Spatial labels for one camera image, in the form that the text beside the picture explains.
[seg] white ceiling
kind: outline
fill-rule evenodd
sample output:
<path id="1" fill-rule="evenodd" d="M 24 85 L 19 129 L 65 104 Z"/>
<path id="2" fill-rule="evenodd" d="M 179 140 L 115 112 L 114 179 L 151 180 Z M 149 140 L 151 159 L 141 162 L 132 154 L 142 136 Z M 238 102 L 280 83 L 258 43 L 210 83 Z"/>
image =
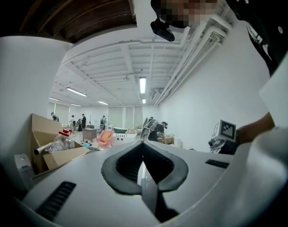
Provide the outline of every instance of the white ceiling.
<path id="1" fill-rule="evenodd" d="M 50 96 L 66 105 L 101 105 L 98 101 L 109 105 L 141 105 L 142 99 L 154 104 L 153 91 L 161 92 L 167 85 L 196 28 L 174 30 L 175 41 L 171 43 L 155 36 L 149 28 L 151 18 L 156 18 L 149 1 L 134 0 L 138 28 L 100 35 L 68 51 Z M 146 77 L 145 94 L 140 93 L 139 77 Z M 67 87 L 87 97 L 68 91 Z"/>

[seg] black vent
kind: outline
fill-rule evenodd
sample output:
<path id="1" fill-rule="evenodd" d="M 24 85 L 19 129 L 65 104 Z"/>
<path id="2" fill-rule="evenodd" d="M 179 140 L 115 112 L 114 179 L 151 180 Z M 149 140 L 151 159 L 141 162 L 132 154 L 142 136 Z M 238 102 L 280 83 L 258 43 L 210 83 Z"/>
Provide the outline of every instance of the black vent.
<path id="1" fill-rule="evenodd" d="M 76 184 L 74 183 L 62 182 L 36 212 L 44 218 L 53 221 L 75 187 Z"/>
<path id="2" fill-rule="evenodd" d="M 224 169 L 227 169 L 229 163 L 226 162 L 221 162 L 221 161 L 215 161 L 215 160 L 208 160 L 206 161 L 207 164 L 212 165 L 212 166 L 218 166 Z"/>

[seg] fluorescent light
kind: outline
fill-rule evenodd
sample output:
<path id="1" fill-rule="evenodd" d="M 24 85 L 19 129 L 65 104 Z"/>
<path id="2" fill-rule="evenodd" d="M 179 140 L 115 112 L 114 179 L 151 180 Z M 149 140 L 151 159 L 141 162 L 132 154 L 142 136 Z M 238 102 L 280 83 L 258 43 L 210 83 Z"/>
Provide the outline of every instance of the fluorescent light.
<path id="1" fill-rule="evenodd" d="M 74 92 L 74 93 L 80 94 L 80 95 L 82 95 L 82 96 L 87 96 L 86 94 L 84 94 L 84 93 L 80 93 L 80 92 L 78 92 L 78 91 L 76 91 L 76 90 L 74 90 L 74 89 L 72 89 L 72 88 L 70 88 L 70 87 L 68 87 L 68 88 L 66 88 L 66 89 L 69 90 L 69 91 L 71 91 L 71 92 Z"/>
<path id="2" fill-rule="evenodd" d="M 146 90 L 146 78 L 140 78 L 140 93 L 145 93 Z"/>
<path id="3" fill-rule="evenodd" d="M 101 101 L 98 101 L 100 104 L 105 104 L 105 105 L 108 105 L 107 103 L 104 103 L 104 102 L 101 102 Z"/>
<path id="4" fill-rule="evenodd" d="M 58 99 L 55 99 L 55 98 L 53 98 L 53 97 L 49 97 L 49 99 L 52 99 L 52 100 L 58 101 Z"/>

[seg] pink object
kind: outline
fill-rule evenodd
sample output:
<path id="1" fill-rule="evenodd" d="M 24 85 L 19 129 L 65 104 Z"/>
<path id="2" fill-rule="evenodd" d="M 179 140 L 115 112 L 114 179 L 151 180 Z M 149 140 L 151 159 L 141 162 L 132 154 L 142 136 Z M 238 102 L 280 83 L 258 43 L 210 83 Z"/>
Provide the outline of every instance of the pink object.
<path id="1" fill-rule="evenodd" d="M 97 141 L 97 145 L 101 148 L 107 149 L 109 146 L 111 146 L 112 143 L 112 136 L 114 131 L 111 131 L 111 136 L 108 138 L 108 140 L 106 142 L 102 142 L 101 138 L 103 137 L 105 131 L 102 131 L 102 133 L 100 134 L 100 136 L 96 139 Z"/>

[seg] black slot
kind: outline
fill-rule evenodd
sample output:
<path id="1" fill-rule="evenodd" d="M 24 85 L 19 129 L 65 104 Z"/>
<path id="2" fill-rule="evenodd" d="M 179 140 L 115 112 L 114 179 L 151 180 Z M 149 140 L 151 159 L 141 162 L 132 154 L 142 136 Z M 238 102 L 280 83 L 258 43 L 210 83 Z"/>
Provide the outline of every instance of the black slot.
<path id="1" fill-rule="evenodd" d="M 44 218 L 53 221 L 75 187 L 76 184 L 74 183 L 62 182 L 36 212 Z"/>
<path id="2" fill-rule="evenodd" d="M 208 160 L 205 163 L 212 165 L 212 166 L 221 167 L 224 169 L 227 169 L 227 167 L 229 166 L 229 163 L 221 162 L 221 161 L 215 161 L 215 160 Z"/>

